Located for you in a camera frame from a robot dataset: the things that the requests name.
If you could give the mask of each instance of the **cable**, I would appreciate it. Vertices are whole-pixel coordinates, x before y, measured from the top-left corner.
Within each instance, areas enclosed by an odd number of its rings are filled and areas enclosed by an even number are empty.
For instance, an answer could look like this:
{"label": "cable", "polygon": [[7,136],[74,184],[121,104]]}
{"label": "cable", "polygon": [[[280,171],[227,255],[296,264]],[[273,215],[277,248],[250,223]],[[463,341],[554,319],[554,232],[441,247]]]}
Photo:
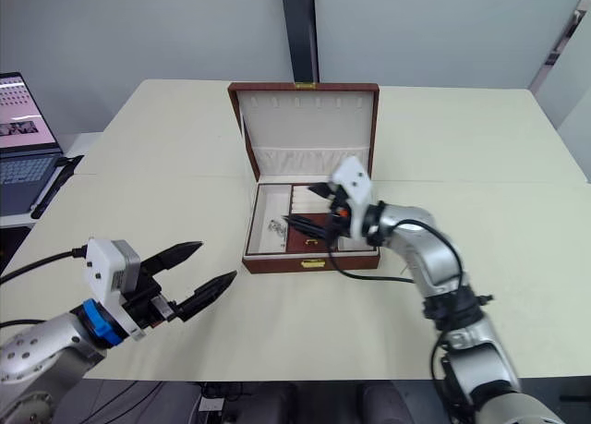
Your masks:
{"label": "cable", "polygon": [[132,407],[130,407],[129,409],[127,409],[125,412],[120,413],[119,415],[117,415],[114,418],[109,419],[108,421],[104,422],[103,424],[111,424],[112,422],[117,421],[118,419],[120,419],[122,416],[126,415],[127,413],[129,413],[130,411],[132,411],[134,408],[136,408],[137,406],[139,406],[141,403],[143,403],[146,399],[148,399],[148,397],[154,393],[154,391],[160,387],[162,384],[164,384],[164,382],[160,381],[158,382],[153,389],[151,389],[145,396],[143,396],[139,401],[137,401],[136,404],[134,404]]}
{"label": "cable", "polygon": [[57,253],[56,255],[49,256],[47,258],[43,258],[42,260],[37,260],[32,262],[31,264],[25,265],[20,269],[16,269],[13,272],[7,273],[4,276],[0,277],[0,285],[7,283],[8,281],[15,279],[17,276],[21,276],[23,273],[30,272],[33,269],[41,267],[45,264],[49,264],[50,262],[54,262],[56,260],[62,260],[63,258],[85,258],[86,257],[86,246],[82,246],[81,248],[73,248],[70,251],[64,251],[62,253]]}
{"label": "cable", "polygon": [[199,398],[195,401],[195,404],[191,408],[191,413],[188,416],[187,424],[193,424],[193,419],[195,418],[195,412],[197,412],[199,408],[199,404],[201,404],[201,398],[203,397],[202,394],[199,394]]}
{"label": "cable", "polygon": [[96,406],[96,403],[99,402],[99,396],[101,393],[101,390],[103,389],[104,386],[104,380],[101,380],[101,385],[99,386],[99,389],[97,390],[97,394],[96,396],[94,396],[94,401],[92,401],[92,406],[90,406],[90,411],[94,410],[94,407]]}
{"label": "cable", "polygon": [[4,329],[5,327],[12,327],[13,325],[26,325],[26,324],[41,324],[45,322],[44,320],[13,320],[13,321],[5,321],[0,322],[0,329]]}
{"label": "cable", "polygon": [[450,250],[450,252],[453,254],[453,256],[455,257],[455,260],[458,264],[458,275],[456,275],[458,277],[458,289],[455,290],[454,296],[453,296],[453,305],[452,305],[452,309],[451,309],[452,314],[451,314],[450,320],[441,329],[441,333],[437,337],[437,340],[435,341],[435,344],[433,345],[433,348],[431,349],[431,354],[430,354],[430,358],[429,358],[429,371],[430,371],[430,375],[431,375],[431,380],[433,381],[433,387],[435,388],[437,396],[439,397],[439,399],[443,403],[443,407],[445,408],[448,416],[450,416],[452,414],[451,408],[450,408],[451,401],[447,397],[445,392],[443,392],[443,390],[441,389],[440,385],[438,384],[438,379],[435,376],[435,356],[437,354],[437,349],[443,343],[443,339],[445,338],[447,333],[453,327],[453,320],[454,320],[454,316],[457,311],[458,302],[459,302],[458,291],[459,291],[460,287],[462,287],[462,282],[464,281],[464,266],[462,265],[462,260],[460,259],[460,255],[455,250],[453,245],[438,230],[436,230],[435,228],[431,227],[428,224],[422,223],[422,222],[414,220],[414,219],[404,219],[404,220],[400,221],[399,223],[397,223],[394,226],[394,228],[392,229],[392,231],[394,229],[396,229],[397,227],[399,227],[400,225],[404,225],[404,224],[417,225],[419,227],[424,228],[428,232],[430,232],[434,237],[436,237],[439,241],[441,241]]}
{"label": "cable", "polygon": [[[421,228],[427,230],[428,232],[430,232],[434,237],[436,237],[439,241],[441,241],[450,250],[452,255],[455,257],[455,260],[458,265],[458,274],[456,275],[456,277],[458,277],[458,289],[455,290],[454,296],[453,296],[453,306],[452,306],[452,310],[451,310],[452,315],[450,317],[449,322],[447,324],[445,324],[445,326],[442,328],[440,335],[438,336],[437,340],[435,341],[435,344],[433,345],[433,348],[431,349],[431,354],[430,354],[430,358],[429,358],[429,370],[430,370],[431,380],[433,381],[433,386],[435,388],[435,391],[437,392],[437,396],[439,397],[439,399],[443,403],[443,406],[444,406],[448,416],[450,416],[451,415],[451,410],[450,410],[450,402],[451,401],[447,397],[445,392],[443,392],[443,390],[440,388],[440,386],[438,384],[437,377],[435,376],[435,355],[437,354],[437,349],[443,343],[443,339],[445,338],[447,333],[452,329],[452,326],[453,326],[453,320],[454,320],[455,312],[457,310],[458,302],[459,302],[458,291],[459,291],[460,287],[462,287],[462,282],[464,281],[464,266],[462,265],[462,260],[460,258],[460,255],[455,250],[452,243],[450,243],[450,241],[441,232],[439,232],[437,229],[431,227],[428,224],[425,224],[425,223],[415,220],[415,219],[403,219],[402,221],[400,221],[394,225],[394,227],[392,228],[392,232],[396,228],[400,227],[401,225],[405,225],[405,224],[416,225],[416,226],[421,227]],[[398,281],[398,282],[405,282],[405,283],[413,283],[414,282],[413,280],[406,279],[406,278],[396,278],[396,277],[387,277],[387,276],[361,276],[361,275],[345,272],[345,271],[339,269],[338,265],[336,264],[336,261],[332,255],[332,252],[331,252],[331,245],[328,241],[327,241],[327,248],[328,248],[328,252],[329,252],[329,259],[331,260],[332,266],[339,273],[343,274],[344,276],[347,276],[350,278],[355,278],[355,279],[364,279],[364,280],[369,280],[369,281]]]}
{"label": "cable", "polygon": [[150,398],[150,401],[148,401],[148,404],[146,404],[146,406],[143,408],[143,410],[141,412],[139,412],[138,417],[136,418],[134,422],[134,424],[138,424],[141,420],[141,417],[144,415],[144,413],[146,413],[146,410],[148,410],[150,408],[150,406],[152,404],[154,404],[154,401],[156,400],[156,397],[158,396],[158,394],[160,394],[160,392],[164,389],[164,383],[161,384],[160,388],[154,393],[153,397]]}
{"label": "cable", "polygon": [[85,422],[88,422],[89,419],[91,419],[91,418],[95,417],[96,415],[98,415],[105,407],[109,406],[115,399],[117,399],[122,394],[124,394],[125,392],[127,392],[130,388],[132,388],[137,383],[138,383],[137,381],[133,381],[132,383],[130,383],[128,385],[128,387],[126,387],[121,392],[119,392],[118,394],[116,394],[115,396],[113,396],[109,401],[107,401],[102,406],[100,406],[99,408],[97,408],[94,412],[92,412],[90,415],[88,415],[87,417],[85,417],[84,419],[82,419],[78,424],[84,424]]}
{"label": "cable", "polygon": [[[233,384],[237,383],[239,386],[238,393],[233,392]],[[223,398],[230,403],[237,401],[242,396],[251,396],[251,394],[244,392],[243,382],[197,382],[201,387],[201,396],[205,399]]]}
{"label": "cable", "polygon": [[338,273],[342,274],[343,276],[346,276],[347,278],[359,279],[362,281],[394,281],[394,282],[398,282],[398,283],[409,283],[409,284],[415,283],[415,281],[413,281],[412,279],[400,278],[398,276],[365,276],[365,275],[361,275],[361,274],[354,274],[354,273],[347,272],[347,271],[341,269],[341,267],[339,267],[339,264],[336,263],[336,259],[332,255],[331,243],[329,242],[329,240],[326,239],[325,242],[326,242],[326,249],[329,253],[329,260],[331,261],[332,267],[334,267],[334,270],[336,270]]}

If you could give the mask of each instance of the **laptop keyboard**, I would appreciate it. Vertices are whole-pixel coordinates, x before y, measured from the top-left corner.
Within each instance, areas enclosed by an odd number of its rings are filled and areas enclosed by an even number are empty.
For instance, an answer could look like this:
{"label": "laptop keyboard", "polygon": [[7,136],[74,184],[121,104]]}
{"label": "laptop keyboard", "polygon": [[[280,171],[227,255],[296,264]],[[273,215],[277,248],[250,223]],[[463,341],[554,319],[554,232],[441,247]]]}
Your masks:
{"label": "laptop keyboard", "polygon": [[22,184],[41,179],[52,158],[27,159],[0,164],[0,184]]}

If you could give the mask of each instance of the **black cable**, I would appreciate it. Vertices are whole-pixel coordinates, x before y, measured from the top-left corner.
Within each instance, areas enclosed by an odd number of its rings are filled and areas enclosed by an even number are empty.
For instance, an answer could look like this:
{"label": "black cable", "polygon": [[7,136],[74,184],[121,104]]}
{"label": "black cable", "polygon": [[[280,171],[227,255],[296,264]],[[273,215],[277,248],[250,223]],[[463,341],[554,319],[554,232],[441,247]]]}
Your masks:
{"label": "black cable", "polygon": [[43,258],[42,260],[37,260],[32,262],[31,264],[25,265],[20,269],[16,269],[13,272],[7,273],[4,276],[0,277],[0,285],[7,283],[8,281],[15,279],[17,276],[21,276],[23,273],[30,272],[33,269],[41,267],[45,264],[49,264],[50,262],[54,262],[56,260],[62,260],[63,258],[84,258],[86,257],[86,246],[82,246],[81,248],[73,248],[70,251],[64,251],[62,253],[57,253],[53,256],[48,256],[47,258]]}
{"label": "black cable", "polygon": [[125,412],[120,413],[119,415],[117,415],[114,418],[109,419],[108,421],[105,421],[103,424],[111,424],[112,422],[117,421],[118,419],[120,419],[122,416],[126,415],[127,413],[129,413],[130,411],[132,411],[134,408],[136,408],[137,406],[139,406],[141,403],[143,403],[146,399],[148,399],[148,397],[154,393],[154,391],[160,387],[163,384],[162,381],[158,382],[153,389],[151,389],[145,396],[143,396],[139,401],[137,401],[136,404],[134,404],[132,407],[130,407],[129,409],[127,409]]}
{"label": "black cable", "polygon": [[362,274],[354,274],[354,273],[347,272],[347,271],[341,269],[341,267],[339,267],[339,264],[336,263],[336,259],[332,255],[331,243],[329,242],[329,240],[326,239],[325,242],[326,242],[326,249],[329,253],[329,260],[331,261],[332,267],[334,267],[334,270],[336,270],[338,273],[342,274],[343,276],[346,276],[347,278],[359,279],[362,281],[394,281],[394,282],[398,282],[398,283],[409,283],[409,284],[415,283],[415,281],[413,281],[412,279],[400,278],[398,276],[365,276]]}
{"label": "black cable", "polygon": [[227,395],[225,397],[225,400],[228,401],[229,403],[233,403],[234,401],[239,400],[243,395],[244,395],[244,383],[243,382],[239,382],[240,384],[240,392],[232,397],[230,397],[230,395]]}
{"label": "black cable", "polygon": [[[464,281],[464,266],[462,265],[462,260],[460,258],[460,255],[455,250],[455,247],[452,245],[452,243],[444,235],[442,235],[437,229],[431,227],[428,224],[425,224],[425,223],[415,220],[415,219],[403,219],[402,221],[396,223],[391,231],[393,232],[396,228],[400,227],[401,225],[405,225],[405,224],[416,225],[416,226],[421,227],[421,228],[427,230],[428,232],[430,232],[434,237],[436,237],[439,241],[441,241],[450,250],[452,255],[455,257],[455,260],[458,265],[458,274],[455,276],[455,277],[458,277],[458,289],[454,292],[454,296],[453,296],[453,306],[451,309],[452,314],[451,314],[449,322],[447,324],[445,324],[445,326],[442,328],[441,333],[439,334],[437,340],[435,341],[435,344],[433,345],[433,348],[431,349],[431,355],[429,358],[429,370],[430,370],[430,374],[431,374],[431,380],[433,381],[433,386],[435,387],[435,391],[437,392],[437,396],[439,397],[439,399],[443,403],[443,406],[449,416],[451,414],[451,408],[450,408],[451,401],[447,397],[445,392],[443,392],[443,390],[441,389],[441,387],[438,383],[437,377],[435,376],[435,355],[437,354],[437,349],[443,343],[443,339],[445,338],[447,333],[453,327],[453,320],[454,320],[454,316],[455,316],[455,313],[456,313],[456,310],[458,307],[458,302],[459,302],[458,291],[459,291],[460,287],[462,287],[462,283]],[[413,283],[414,282],[413,280],[406,279],[406,278],[396,278],[396,277],[387,277],[387,276],[361,276],[358,274],[352,274],[352,273],[345,272],[345,271],[339,269],[338,265],[336,264],[336,261],[332,255],[332,252],[331,252],[331,244],[329,241],[327,241],[327,248],[328,248],[328,252],[329,252],[329,259],[331,260],[332,266],[339,273],[343,274],[344,276],[354,278],[354,279],[364,279],[364,280],[369,280],[369,281],[398,281],[398,282],[405,282],[405,283]]]}
{"label": "black cable", "polygon": [[122,394],[124,394],[125,392],[127,392],[130,388],[132,388],[134,385],[136,385],[138,382],[137,381],[133,381],[132,383],[130,383],[128,385],[128,387],[126,387],[125,389],[123,389],[121,392],[119,392],[118,394],[116,394],[115,396],[113,396],[110,400],[108,400],[106,403],[104,403],[102,406],[100,406],[99,408],[97,408],[94,412],[92,412],[90,415],[88,415],[87,417],[85,417],[84,419],[82,419],[78,424],[84,424],[85,422],[88,422],[89,419],[95,417],[96,415],[98,415],[102,410],[104,410],[105,407],[109,406],[115,399],[117,399],[118,397],[120,397]]}
{"label": "black cable", "polygon": [[150,401],[148,401],[148,404],[146,404],[146,406],[143,408],[143,410],[141,412],[139,412],[138,417],[136,418],[134,422],[134,424],[138,424],[139,421],[141,420],[141,417],[146,413],[146,410],[148,410],[150,408],[150,406],[152,404],[154,404],[154,401],[156,400],[156,397],[160,394],[160,392],[163,390],[164,388],[164,383],[162,383],[160,385],[160,388],[154,393],[154,396],[152,398],[150,398]]}
{"label": "black cable", "polygon": [[101,385],[99,386],[99,390],[97,391],[97,394],[94,396],[94,401],[92,401],[92,406],[90,406],[90,411],[92,412],[92,410],[94,410],[94,407],[96,406],[96,403],[99,402],[99,396],[101,395],[101,390],[103,389],[104,386],[104,380],[101,380]]}
{"label": "black cable", "polygon": [[45,322],[44,320],[13,320],[13,321],[5,321],[0,322],[0,329],[4,329],[5,327],[12,327],[13,325],[34,325],[34,324],[41,324]]}

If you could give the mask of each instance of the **blue ring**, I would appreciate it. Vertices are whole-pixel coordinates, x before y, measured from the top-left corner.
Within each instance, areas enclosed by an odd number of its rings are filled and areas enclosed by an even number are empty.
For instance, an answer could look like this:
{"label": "blue ring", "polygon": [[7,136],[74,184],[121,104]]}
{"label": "blue ring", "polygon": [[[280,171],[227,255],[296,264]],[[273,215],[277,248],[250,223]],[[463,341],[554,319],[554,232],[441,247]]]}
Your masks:
{"label": "blue ring", "polygon": [[110,345],[123,343],[123,339],[113,330],[111,324],[101,316],[101,312],[96,308],[94,299],[87,299],[82,303],[82,307],[94,327],[94,334],[107,341]]}

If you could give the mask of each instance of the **laptop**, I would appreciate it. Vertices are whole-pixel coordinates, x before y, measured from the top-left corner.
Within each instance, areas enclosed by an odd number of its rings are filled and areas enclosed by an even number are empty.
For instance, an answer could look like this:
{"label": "laptop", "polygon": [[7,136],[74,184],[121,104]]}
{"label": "laptop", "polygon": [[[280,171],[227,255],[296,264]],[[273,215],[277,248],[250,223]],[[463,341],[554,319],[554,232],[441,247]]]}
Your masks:
{"label": "laptop", "polygon": [[62,155],[20,73],[0,73],[0,215],[28,212]]}

